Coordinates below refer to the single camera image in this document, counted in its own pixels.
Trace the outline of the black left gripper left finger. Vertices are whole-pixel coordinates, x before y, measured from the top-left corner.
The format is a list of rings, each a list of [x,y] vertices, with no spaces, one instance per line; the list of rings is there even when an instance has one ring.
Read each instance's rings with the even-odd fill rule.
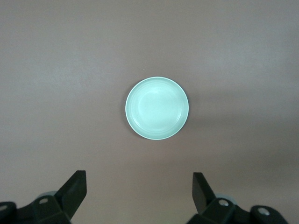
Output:
[[[14,202],[0,203],[2,224],[70,224],[87,194],[86,171],[76,171],[53,195],[43,195],[17,208]]]

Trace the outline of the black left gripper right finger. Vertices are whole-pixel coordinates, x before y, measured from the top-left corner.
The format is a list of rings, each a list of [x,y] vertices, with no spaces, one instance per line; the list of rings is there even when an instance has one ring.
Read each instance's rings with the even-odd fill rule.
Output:
[[[201,172],[192,176],[192,198],[197,210],[189,224],[287,224],[274,208],[255,205],[250,211],[231,200],[217,197]]]

